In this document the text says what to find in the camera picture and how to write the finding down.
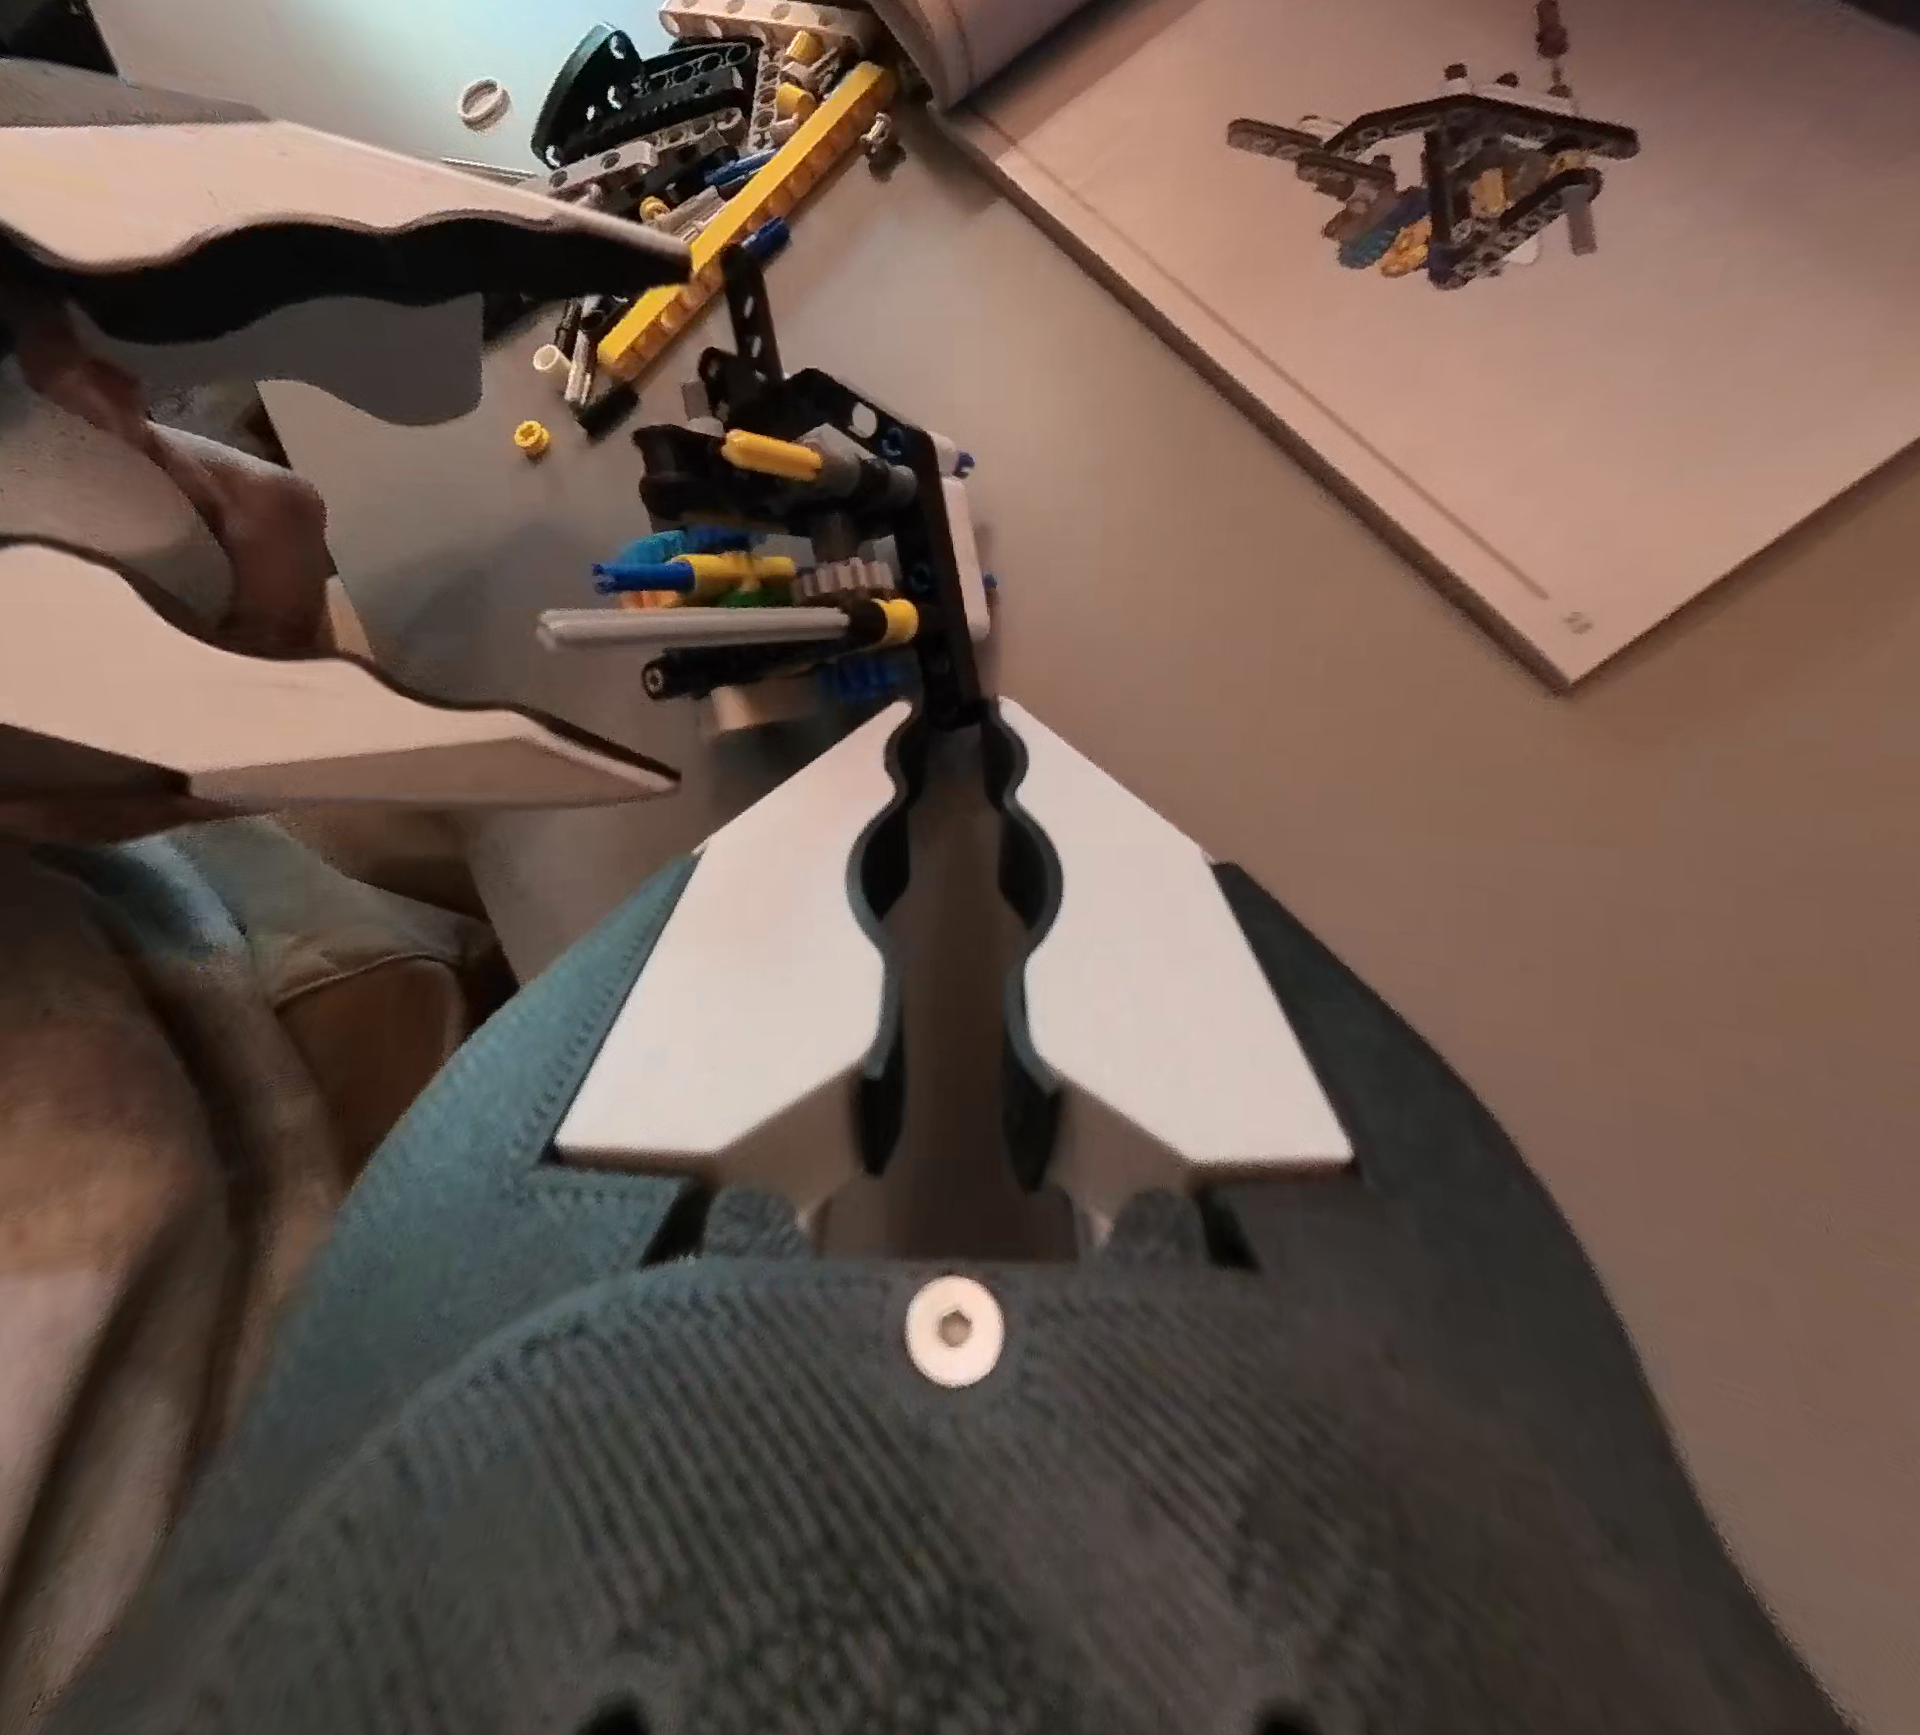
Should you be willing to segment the person's left hand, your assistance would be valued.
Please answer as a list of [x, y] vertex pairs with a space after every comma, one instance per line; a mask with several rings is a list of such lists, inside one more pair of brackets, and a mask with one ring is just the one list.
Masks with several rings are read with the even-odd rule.
[[226, 558], [226, 643], [301, 657], [327, 638], [325, 501], [297, 474], [158, 425], [132, 374], [95, 355], [52, 309], [10, 317], [28, 387], [127, 443], [178, 488]]

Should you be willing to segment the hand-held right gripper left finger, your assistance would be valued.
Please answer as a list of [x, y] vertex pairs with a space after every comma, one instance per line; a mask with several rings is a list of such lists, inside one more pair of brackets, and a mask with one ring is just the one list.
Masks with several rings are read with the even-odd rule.
[[555, 1126], [562, 1162], [745, 1186], [805, 1222], [888, 1168], [916, 777], [898, 699], [700, 841]]

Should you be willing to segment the pile of loose lego pieces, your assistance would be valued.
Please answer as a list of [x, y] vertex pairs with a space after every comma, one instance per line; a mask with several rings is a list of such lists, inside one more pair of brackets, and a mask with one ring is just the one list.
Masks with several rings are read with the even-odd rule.
[[897, 155], [885, 26], [843, 3], [664, 0], [663, 49], [599, 24], [533, 119], [548, 197], [611, 213], [690, 253], [690, 275], [636, 297], [580, 297], [555, 334], [566, 405], [589, 433], [722, 288], [730, 253], [783, 225], [851, 162]]

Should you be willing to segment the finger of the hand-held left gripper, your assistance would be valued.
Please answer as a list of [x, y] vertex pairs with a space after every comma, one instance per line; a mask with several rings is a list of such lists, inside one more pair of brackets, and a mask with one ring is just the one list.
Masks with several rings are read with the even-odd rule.
[[3, 64], [3, 297], [150, 387], [288, 379], [392, 422], [484, 398], [484, 299], [690, 279], [690, 245], [248, 106]]
[[11, 537], [3, 727], [216, 806], [567, 812], [680, 788], [674, 764], [543, 712], [432, 699], [345, 654], [239, 654], [103, 557]]

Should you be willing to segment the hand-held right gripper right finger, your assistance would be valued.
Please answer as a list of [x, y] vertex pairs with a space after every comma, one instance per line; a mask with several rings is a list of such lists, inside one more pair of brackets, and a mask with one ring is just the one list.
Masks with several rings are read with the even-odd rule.
[[1349, 1172], [1355, 1144], [1211, 857], [1010, 699], [990, 707], [1001, 1133], [1101, 1241], [1152, 1192]]

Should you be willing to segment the lego technic gear assembly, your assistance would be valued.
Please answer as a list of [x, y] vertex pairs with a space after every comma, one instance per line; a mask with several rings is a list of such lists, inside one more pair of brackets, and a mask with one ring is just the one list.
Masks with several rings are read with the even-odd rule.
[[533, 619], [551, 654], [629, 654], [653, 700], [706, 733], [819, 705], [979, 716], [992, 584], [971, 454], [818, 367], [786, 370], [748, 245], [722, 255], [732, 347], [697, 365], [703, 412], [635, 429], [650, 531], [593, 565], [595, 600]]

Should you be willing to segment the lego instruction booklet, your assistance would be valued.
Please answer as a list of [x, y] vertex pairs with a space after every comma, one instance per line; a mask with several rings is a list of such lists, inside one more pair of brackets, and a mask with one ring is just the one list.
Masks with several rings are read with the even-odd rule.
[[863, 0], [1562, 686], [1915, 460], [1915, 0]]

